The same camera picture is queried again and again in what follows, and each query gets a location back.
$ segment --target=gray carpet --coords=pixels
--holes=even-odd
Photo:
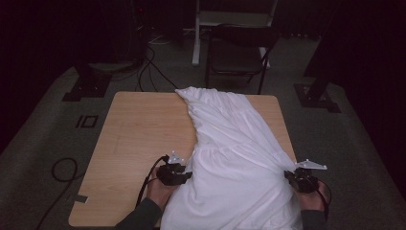
[[[204,86],[205,42],[200,66],[192,66],[192,37],[185,36],[180,47],[165,40],[151,44],[154,63],[179,88]],[[329,85],[327,92],[342,113],[322,108],[302,108],[294,83],[312,83],[303,78],[304,70],[317,47],[311,39],[281,38],[271,52],[262,94],[275,95],[298,161],[306,158],[327,165],[326,172],[315,174],[333,191],[328,219],[329,229],[406,229],[406,203],[386,172],[376,150],[344,90]],[[108,66],[98,65],[106,70]],[[156,70],[143,74],[145,91],[173,92],[173,87]],[[0,229],[35,229],[66,183],[53,179],[54,163],[63,157],[75,158],[79,173],[84,173],[102,130],[103,121],[116,92],[134,91],[137,72],[116,74],[104,98],[83,98],[62,102],[78,75],[72,68],[60,76],[35,111],[0,155]],[[211,87],[244,94],[257,92],[259,78],[249,85],[229,79],[214,80]],[[99,116],[94,127],[77,127],[80,116]],[[61,164],[56,174],[69,178],[72,164]],[[81,179],[75,180],[66,194],[44,219],[41,229],[73,229],[68,218]]]

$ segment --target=folding chair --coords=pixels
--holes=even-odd
[[[262,89],[268,56],[279,33],[272,27],[219,24],[212,27],[206,60],[206,87],[211,73],[216,75],[248,76],[260,74],[258,94]],[[260,55],[259,47],[266,52]]]

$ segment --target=hand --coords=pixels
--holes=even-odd
[[[325,200],[328,202],[328,196],[326,195],[326,184],[319,181],[319,191],[325,197]],[[325,205],[322,201],[322,198],[317,192],[310,194],[299,193],[295,190],[295,194],[299,199],[302,210],[318,210],[325,211]]]
[[[164,211],[165,206],[167,205],[170,195],[175,191],[179,186],[166,186],[161,180],[156,177],[156,172],[158,167],[155,168],[152,172],[151,181],[147,186],[147,197],[154,201],[162,211]]]

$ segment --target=black sleeve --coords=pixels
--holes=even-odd
[[[151,199],[144,198],[134,211],[116,225],[116,229],[151,230],[161,216],[161,208]]]
[[[324,212],[316,210],[303,210],[301,214],[304,230],[327,230]]]

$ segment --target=wrinkled cloth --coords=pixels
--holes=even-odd
[[[162,230],[301,229],[297,198],[283,176],[295,165],[244,95],[189,87],[197,143],[192,178],[171,196]]]

